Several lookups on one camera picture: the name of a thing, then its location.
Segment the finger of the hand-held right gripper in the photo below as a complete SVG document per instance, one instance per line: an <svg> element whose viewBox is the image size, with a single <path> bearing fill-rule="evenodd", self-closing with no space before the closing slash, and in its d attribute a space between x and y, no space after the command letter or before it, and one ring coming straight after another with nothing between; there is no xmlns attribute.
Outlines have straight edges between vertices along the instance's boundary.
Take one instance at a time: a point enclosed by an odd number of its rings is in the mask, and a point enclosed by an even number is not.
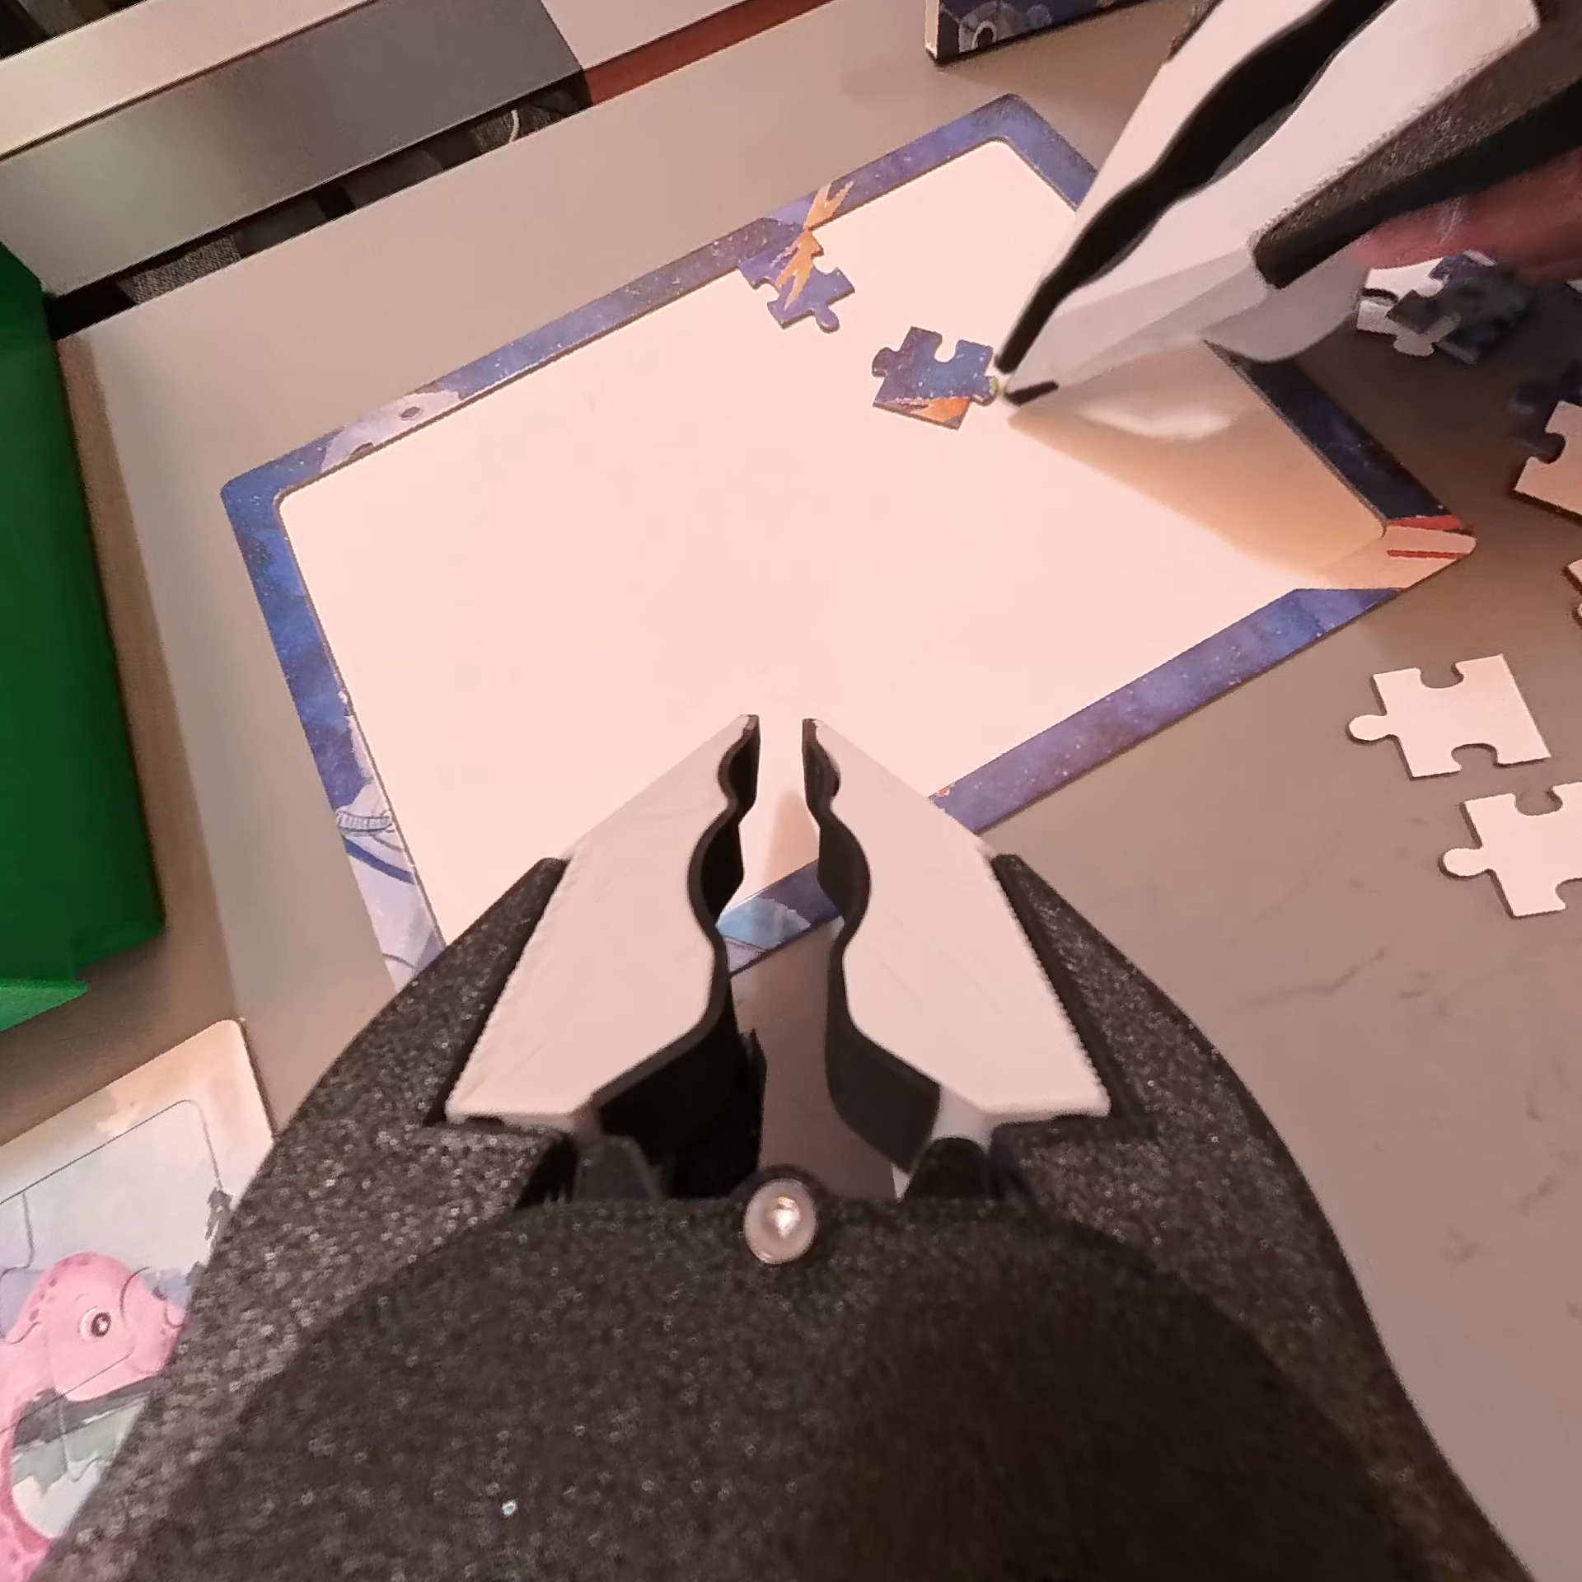
<svg viewBox="0 0 1582 1582"><path fill-rule="evenodd" d="M1285 360L1345 250L1532 158L1536 4L1205 4L1006 335L1037 402L1185 344Z"/></svg>
<svg viewBox="0 0 1582 1582"><path fill-rule="evenodd" d="M1295 203L1261 148L1349 43L1345 4L1209 4L1156 71L999 347L999 372L1113 372L1194 341L1279 351L1253 262Z"/></svg>

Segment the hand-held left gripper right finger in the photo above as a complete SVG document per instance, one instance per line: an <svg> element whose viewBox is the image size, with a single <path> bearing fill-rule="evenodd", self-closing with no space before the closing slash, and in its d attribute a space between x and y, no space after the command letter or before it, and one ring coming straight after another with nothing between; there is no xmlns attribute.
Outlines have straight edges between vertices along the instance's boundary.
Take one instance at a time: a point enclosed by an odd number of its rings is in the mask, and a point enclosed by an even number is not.
<svg viewBox="0 0 1582 1582"><path fill-rule="evenodd" d="M801 725L829 959L825 1088L891 1169L940 1139L1105 1116L1112 1099L977 834L824 721Z"/></svg>

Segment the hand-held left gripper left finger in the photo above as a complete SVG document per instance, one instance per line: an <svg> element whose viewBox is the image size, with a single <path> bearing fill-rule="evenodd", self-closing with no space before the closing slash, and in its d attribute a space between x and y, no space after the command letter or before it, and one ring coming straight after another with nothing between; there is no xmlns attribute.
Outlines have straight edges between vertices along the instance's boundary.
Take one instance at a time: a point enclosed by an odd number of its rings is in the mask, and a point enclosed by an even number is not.
<svg viewBox="0 0 1582 1582"><path fill-rule="evenodd" d="M718 921L759 754L759 718L728 721L568 851L447 1122L706 1128L731 1080Z"/></svg>

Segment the pile of puzzle pieces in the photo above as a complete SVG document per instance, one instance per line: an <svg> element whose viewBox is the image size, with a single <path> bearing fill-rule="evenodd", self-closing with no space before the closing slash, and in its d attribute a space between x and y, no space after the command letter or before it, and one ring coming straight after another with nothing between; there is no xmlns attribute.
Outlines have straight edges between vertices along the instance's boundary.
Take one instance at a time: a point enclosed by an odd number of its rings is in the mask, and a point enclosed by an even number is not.
<svg viewBox="0 0 1582 1582"><path fill-rule="evenodd" d="M1376 270L1353 302L1353 329L1384 340L1401 360L1475 367L1536 310L1536 288L1483 253ZM1579 516L1579 360L1526 383L1513 395L1513 438L1522 453L1514 492ZM1358 608L1390 602L1466 561L1475 532L1420 487L1394 454L1396 501L1378 505L1381 539L1337 562L1327 581Z"/></svg>

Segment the dark blue orange-marked puzzle piece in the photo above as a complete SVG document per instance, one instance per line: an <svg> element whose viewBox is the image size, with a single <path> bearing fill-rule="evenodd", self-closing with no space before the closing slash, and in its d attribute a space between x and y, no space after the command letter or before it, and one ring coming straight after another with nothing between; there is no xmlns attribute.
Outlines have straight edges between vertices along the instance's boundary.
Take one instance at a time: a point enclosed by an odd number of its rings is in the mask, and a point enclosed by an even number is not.
<svg viewBox="0 0 1582 1582"><path fill-rule="evenodd" d="M959 430L971 410L999 402L989 360L993 347L968 340L959 340L944 357L941 335L911 327L899 347L874 353L872 376L880 383L874 410Z"/></svg>

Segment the orange comet print puzzle piece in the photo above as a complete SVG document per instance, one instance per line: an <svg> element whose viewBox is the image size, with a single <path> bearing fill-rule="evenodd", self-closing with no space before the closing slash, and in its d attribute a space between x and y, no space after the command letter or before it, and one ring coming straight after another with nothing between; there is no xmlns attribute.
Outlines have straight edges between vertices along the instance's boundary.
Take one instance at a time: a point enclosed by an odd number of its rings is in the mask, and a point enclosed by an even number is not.
<svg viewBox="0 0 1582 1582"><path fill-rule="evenodd" d="M788 219L777 219L769 246L738 263L749 288L766 288L773 293L766 313L781 329L815 324L825 335L840 331L836 304L854 296L856 288L843 270L820 266L824 246L817 227L825 227L843 211L854 187L847 180L817 189L808 200L797 227Z"/></svg>

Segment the person's right hand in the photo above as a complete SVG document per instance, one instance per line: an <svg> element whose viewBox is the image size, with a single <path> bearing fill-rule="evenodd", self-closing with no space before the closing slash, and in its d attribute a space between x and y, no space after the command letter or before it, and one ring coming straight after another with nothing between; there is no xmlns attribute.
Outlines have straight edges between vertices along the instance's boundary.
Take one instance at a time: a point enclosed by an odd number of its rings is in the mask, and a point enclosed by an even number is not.
<svg viewBox="0 0 1582 1582"><path fill-rule="evenodd" d="M1479 253L1534 283L1579 279L1579 148L1437 207L1429 257Z"/></svg>

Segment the space and ocean print box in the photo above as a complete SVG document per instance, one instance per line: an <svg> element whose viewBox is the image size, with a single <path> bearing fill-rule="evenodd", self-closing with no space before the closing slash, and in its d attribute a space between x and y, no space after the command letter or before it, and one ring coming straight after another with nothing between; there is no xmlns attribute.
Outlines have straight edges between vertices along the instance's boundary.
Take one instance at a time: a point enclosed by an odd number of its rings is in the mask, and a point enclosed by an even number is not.
<svg viewBox="0 0 1582 1582"><path fill-rule="evenodd" d="M922 49L937 64L959 64L1140 5L1148 4L922 4Z"/></svg>

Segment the white puzzle tray blue rim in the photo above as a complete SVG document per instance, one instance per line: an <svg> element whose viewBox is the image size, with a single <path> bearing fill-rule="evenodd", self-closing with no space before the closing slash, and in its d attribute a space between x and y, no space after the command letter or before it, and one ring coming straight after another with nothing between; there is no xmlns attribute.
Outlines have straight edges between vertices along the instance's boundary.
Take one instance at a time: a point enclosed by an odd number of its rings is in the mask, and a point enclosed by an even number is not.
<svg viewBox="0 0 1582 1582"><path fill-rule="evenodd" d="M847 180L835 335L738 271L804 195L224 487L396 984L735 717L743 968L829 918L804 717L985 831L1371 612L1327 573L1398 473L1295 363L874 410L880 347L993 347L1070 230L1092 169L1023 96Z"/></svg>

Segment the pale blue printed board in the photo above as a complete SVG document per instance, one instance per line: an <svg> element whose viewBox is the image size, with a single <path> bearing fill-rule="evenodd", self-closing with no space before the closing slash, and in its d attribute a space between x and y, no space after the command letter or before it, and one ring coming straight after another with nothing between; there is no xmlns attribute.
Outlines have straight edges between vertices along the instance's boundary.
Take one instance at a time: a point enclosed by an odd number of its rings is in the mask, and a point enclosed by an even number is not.
<svg viewBox="0 0 1582 1582"><path fill-rule="evenodd" d="M2 1147L2 1580L122 1450L268 1143L220 1019Z"/></svg>

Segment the green plastic bin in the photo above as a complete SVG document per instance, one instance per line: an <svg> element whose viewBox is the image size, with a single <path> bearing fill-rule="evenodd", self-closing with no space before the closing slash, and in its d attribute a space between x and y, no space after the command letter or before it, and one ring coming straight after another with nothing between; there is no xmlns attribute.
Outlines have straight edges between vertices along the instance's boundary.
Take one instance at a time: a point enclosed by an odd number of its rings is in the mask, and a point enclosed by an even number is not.
<svg viewBox="0 0 1582 1582"><path fill-rule="evenodd" d="M2 1030L163 929L37 279L2 253Z"/></svg>

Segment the white-edged grey tabletop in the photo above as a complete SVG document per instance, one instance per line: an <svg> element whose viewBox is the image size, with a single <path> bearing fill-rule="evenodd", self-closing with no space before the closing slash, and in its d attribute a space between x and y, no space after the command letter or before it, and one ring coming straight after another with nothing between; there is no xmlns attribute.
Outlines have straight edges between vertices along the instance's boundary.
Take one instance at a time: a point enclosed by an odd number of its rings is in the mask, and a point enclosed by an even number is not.
<svg viewBox="0 0 1582 1582"><path fill-rule="evenodd" d="M2 248L65 300L812 4L2 4Z"/></svg>

